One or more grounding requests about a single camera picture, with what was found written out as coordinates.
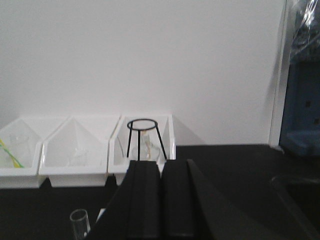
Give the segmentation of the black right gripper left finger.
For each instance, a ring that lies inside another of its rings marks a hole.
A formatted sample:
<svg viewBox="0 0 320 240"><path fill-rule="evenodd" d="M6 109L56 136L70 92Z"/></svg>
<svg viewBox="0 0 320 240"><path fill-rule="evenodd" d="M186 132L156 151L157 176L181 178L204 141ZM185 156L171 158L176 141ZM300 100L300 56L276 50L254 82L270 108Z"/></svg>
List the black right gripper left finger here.
<svg viewBox="0 0 320 240"><path fill-rule="evenodd" d="M159 240L160 171L154 161L130 161L125 178L88 240Z"/></svg>

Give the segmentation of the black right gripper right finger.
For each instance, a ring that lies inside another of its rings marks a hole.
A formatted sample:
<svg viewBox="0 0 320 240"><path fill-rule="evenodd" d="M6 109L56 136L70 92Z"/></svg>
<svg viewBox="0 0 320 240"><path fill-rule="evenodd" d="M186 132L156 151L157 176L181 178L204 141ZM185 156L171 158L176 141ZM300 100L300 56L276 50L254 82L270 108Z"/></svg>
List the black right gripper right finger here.
<svg viewBox="0 0 320 240"><path fill-rule="evenodd" d="M270 232L232 205L191 160L162 171L165 240L268 240Z"/></svg>

